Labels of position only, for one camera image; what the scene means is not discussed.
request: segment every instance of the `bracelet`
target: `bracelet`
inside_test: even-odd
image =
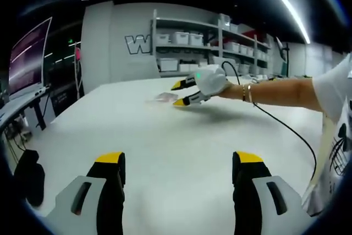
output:
[[[252,92],[251,92],[251,86],[249,85],[247,87],[248,89],[248,95],[249,95],[249,102],[253,103],[253,100],[252,100]]]
[[[244,88],[244,85],[242,85],[242,91],[243,91],[242,101],[246,101],[246,90]]]

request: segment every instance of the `metal shelf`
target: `metal shelf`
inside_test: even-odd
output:
[[[250,58],[250,59],[255,59],[254,56],[249,56],[243,53],[239,53],[239,52],[233,52],[233,51],[227,51],[227,50],[223,50],[224,54],[231,54],[231,55],[236,55],[239,57],[245,57],[245,58]]]
[[[180,72],[180,71],[177,71],[177,72],[160,72],[160,77],[183,77],[183,76],[188,76],[190,75],[191,71],[189,72]]]
[[[176,18],[163,18],[157,16],[157,10],[154,10],[153,19],[151,20],[151,54],[156,55],[157,50],[163,48],[169,49],[190,49],[195,51],[203,51],[205,58],[210,62],[210,55],[212,53],[216,53],[219,57],[226,56],[238,56],[239,59],[253,63],[254,64],[254,72],[256,72],[258,65],[265,64],[266,61],[258,59],[258,51],[262,50],[267,52],[271,47],[263,42],[259,42],[257,40],[257,36],[254,35],[254,38],[249,38],[245,35],[231,32],[229,30],[224,30],[222,28],[222,22],[219,21],[218,25],[204,23],[194,20],[184,20],[184,19],[176,19]],[[167,44],[167,45],[159,45],[156,43],[157,39],[157,29],[158,28],[166,28],[166,29],[180,29],[184,31],[199,31],[203,33],[203,41],[204,43],[209,43],[210,35],[212,37],[217,37],[219,40],[218,47],[211,47],[211,46],[190,46],[190,45],[174,45],[174,44]],[[226,51],[223,49],[223,38],[229,37],[233,38],[234,40],[238,40],[245,45],[254,48],[254,56],[248,56],[241,53],[235,53],[232,51]],[[187,73],[183,72],[161,72],[162,77],[172,77],[172,76],[185,76]]]
[[[249,43],[251,45],[253,45],[255,43],[255,39],[249,38],[249,37],[247,37],[245,35],[242,35],[242,34],[239,34],[239,33],[236,33],[236,32],[232,32],[232,31],[229,31],[229,30],[223,30],[223,35],[225,37],[232,37],[232,38],[234,38],[236,40],[241,40],[241,41]],[[258,44],[258,47],[260,47],[260,48],[264,48],[264,49],[267,49],[267,50],[270,49],[269,45],[267,45],[267,44],[265,44],[263,42],[257,41],[257,44]]]
[[[174,28],[174,29],[189,29],[189,30],[217,30],[218,26],[202,23],[194,20],[173,19],[173,18],[156,18],[157,28]]]
[[[193,45],[179,45],[179,44],[157,44],[156,48],[170,48],[170,49],[193,49],[193,50],[206,50],[213,51],[214,47],[211,46],[193,46]]]

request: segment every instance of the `short sleeve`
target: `short sleeve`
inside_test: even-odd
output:
[[[326,115],[334,122],[341,116],[346,99],[350,70],[350,55],[327,73],[313,78],[313,87],[318,102]]]

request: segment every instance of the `desk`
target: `desk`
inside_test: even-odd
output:
[[[20,96],[16,99],[9,101],[3,108],[0,109],[0,132],[12,122],[12,120],[18,116],[24,109],[33,106],[37,119],[40,123],[40,127],[45,129],[46,125],[39,108],[39,99],[45,96],[46,88],[42,88],[39,91],[30,92],[26,95]]]
[[[46,172],[46,216],[55,196],[94,160],[126,153],[126,234],[233,234],[232,153],[260,155],[273,175],[303,194],[313,158],[291,131],[251,104],[214,97],[185,108],[149,102],[179,78],[99,87],[57,117],[31,148]],[[190,95],[197,88],[178,91]],[[318,148],[321,113],[263,106]]]

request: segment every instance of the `white t-shirt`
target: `white t-shirt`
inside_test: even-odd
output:
[[[336,122],[332,150],[318,183],[305,202],[310,215],[329,203],[344,176],[352,149],[352,56],[349,54],[326,74],[313,78],[313,86],[325,114]]]

